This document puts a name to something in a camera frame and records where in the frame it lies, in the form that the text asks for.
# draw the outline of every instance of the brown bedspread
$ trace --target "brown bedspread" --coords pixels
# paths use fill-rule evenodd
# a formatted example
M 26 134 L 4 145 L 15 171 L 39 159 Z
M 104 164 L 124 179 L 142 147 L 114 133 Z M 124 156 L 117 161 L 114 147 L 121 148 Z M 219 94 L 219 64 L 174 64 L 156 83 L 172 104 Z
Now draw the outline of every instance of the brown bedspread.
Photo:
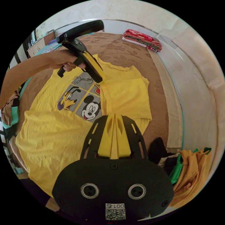
M 92 55 L 98 54 L 101 60 L 110 62 L 116 66 L 130 67 L 133 65 L 140 71 L 143 77 L 149 80 L 148 93 L 152 121 L 149 123 L 143 137 L 147 149 L 150 143 L 157 137 L 161 137 L 166 146 L 169 130 L 166 98 L 158 70 L 147 49 L 123 41 L 122 35 L 118 34 L 95 33 L 93 35 L 83 36 L 80 40 L 86 45 Z M 51 74 L 51 69 L 36 74 L 26 87 L 19 105 L 17 134 L 21 130 L 24 122 L 24 112 L 30 109 L 33 100 L 50 78 Z M 20 156 L 19 149 L 15 144 L 15 137 L 11 139 L 11 147 L 20 163 L 26 168 Z

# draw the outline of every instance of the human arm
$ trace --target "human arm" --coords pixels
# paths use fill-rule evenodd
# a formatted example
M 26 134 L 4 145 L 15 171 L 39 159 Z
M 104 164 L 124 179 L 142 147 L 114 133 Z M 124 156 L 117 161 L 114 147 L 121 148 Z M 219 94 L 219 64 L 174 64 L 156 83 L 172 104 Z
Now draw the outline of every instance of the human arm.
M 3 80 L 0 94 L 0 109 L 15 90 L 30 77 L 48 68 L 59 69 L 64 66 L 65 71 L 71 71 L 76 67 L 73 64 L 75 60 L 76 57 L 69 50 L 59 50 L 31 57 L 14 66 L 7 71 Z

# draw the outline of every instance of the t-shirt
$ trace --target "t-shirt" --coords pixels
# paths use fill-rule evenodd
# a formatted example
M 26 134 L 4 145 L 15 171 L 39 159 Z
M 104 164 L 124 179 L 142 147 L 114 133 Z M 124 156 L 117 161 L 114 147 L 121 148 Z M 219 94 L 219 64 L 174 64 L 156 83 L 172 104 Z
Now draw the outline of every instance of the t-shirt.
M 29 178 L 50 196 L 59 173 L 80 159 L 85 137 L 97 118 L 108 113 L 129 116 L 142 134 L 152 119 L 148 80 L 134 66 L 117 67 L 94 57 L 106 74 L 101 86 L 78 67 L 62 78 L 54 70 L 24 113 L 16 137 Z

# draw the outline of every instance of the cabinet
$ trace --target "cabinet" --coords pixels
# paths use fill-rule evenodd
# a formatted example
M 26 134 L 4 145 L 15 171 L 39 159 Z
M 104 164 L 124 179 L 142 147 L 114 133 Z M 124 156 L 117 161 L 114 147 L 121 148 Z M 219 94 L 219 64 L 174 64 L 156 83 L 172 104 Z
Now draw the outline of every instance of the cabinet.
M 35 56 L 38 51 L 40 51 L 41 49 L 43 49 L 46 45 L 48 45 L 48 43 L 55 39 L 55 35 L 54 32 L 44 36 L 43 38 L 39 39 L 35 44 L 33 44 L 28 50 L 27 52 L 29 53 L 30 57 Z

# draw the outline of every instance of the bed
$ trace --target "bed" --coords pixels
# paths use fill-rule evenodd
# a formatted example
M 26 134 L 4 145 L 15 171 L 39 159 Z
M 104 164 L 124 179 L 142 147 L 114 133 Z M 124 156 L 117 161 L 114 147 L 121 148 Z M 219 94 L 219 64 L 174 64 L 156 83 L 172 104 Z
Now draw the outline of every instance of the bed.
M 116 66 L 133 65 L 149 80 L 149 104 L 153 119 L 143 134 L 146 148 L 149 149 L 150 143 L 155 138 L 161 137 L 168 152 L 180 151 L 183 129 L 181 107 L 172 80 L 158 55 L 141 46 L 123 41 L 122 35 L 117 34 L 100 32 L 80 37 L 80 40 L 92 55 L 98 54 L 101 60 Z M 16 134 L 20 132 L 24 122 L 24 112 L 30 109 L 36 95 L 51 77 L 52 72 L 52 69 L 47 69 L 36 74 L 26 86 L 20 98 Z M 12 137 L 10 141 L 12 151 L 26 171 L 15 139 Z

